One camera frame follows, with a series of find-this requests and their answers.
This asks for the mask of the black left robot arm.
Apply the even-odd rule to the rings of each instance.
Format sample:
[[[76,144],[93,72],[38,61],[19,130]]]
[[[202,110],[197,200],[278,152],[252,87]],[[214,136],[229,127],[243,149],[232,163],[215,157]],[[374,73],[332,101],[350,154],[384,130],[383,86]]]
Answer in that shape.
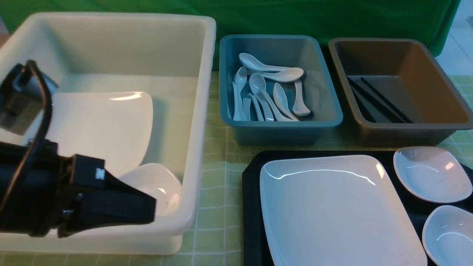
[[[147,225],[155,221],[157,200],[117,177],[100,158],[58,155],[46,141],[14,195],[1,210],[1,232],[58,238],[96,228]]]

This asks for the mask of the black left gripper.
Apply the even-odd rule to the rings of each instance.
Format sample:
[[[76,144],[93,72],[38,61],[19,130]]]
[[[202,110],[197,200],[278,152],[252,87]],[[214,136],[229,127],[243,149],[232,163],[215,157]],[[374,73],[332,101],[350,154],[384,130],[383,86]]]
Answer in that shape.
[[[154,222],[156,198],[108,174],[105,160],[59,156],[57,236]]]

